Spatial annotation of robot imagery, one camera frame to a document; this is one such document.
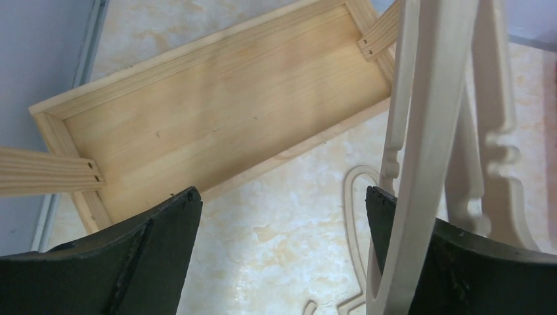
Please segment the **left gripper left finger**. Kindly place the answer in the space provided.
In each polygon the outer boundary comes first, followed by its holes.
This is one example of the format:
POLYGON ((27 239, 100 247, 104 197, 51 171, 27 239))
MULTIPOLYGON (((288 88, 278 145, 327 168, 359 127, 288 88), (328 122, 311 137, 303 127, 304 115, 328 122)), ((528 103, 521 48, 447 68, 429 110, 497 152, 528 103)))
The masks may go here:
POLYGON ((175 314, 202 206, 190 187, 44 253, 1 257, 1 313, 175 314))

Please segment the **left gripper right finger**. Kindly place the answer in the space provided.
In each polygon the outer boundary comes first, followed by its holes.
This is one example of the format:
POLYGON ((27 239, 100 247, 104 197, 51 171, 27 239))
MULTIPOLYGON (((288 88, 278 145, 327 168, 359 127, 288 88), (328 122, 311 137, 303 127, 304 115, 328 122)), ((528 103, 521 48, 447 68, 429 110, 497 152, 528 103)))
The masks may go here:
POLYGON ((435 220, 409 314, 555 313, 555 255, 435 220))

